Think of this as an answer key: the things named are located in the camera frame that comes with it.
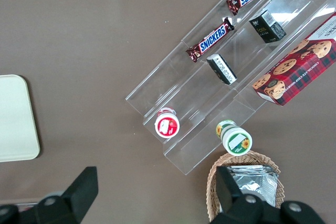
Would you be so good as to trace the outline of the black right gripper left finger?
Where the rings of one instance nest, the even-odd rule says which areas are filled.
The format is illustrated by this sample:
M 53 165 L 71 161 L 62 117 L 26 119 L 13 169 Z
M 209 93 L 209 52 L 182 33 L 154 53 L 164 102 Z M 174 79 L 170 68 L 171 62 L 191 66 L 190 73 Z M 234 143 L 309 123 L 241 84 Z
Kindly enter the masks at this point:
M 49 196 L 34 207 L 36 222 L 81 223 L 97 195 L 97 168 L 86 167 L 60 196 Z

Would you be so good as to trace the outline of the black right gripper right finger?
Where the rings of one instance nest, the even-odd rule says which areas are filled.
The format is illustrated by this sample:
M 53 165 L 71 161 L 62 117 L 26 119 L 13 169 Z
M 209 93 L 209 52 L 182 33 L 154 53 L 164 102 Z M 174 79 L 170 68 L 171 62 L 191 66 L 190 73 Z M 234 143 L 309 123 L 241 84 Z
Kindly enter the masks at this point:
M 220 166 L 216 194 L 222 208 L 212 223 L 278 223 L 277 176 L 262 166 Z

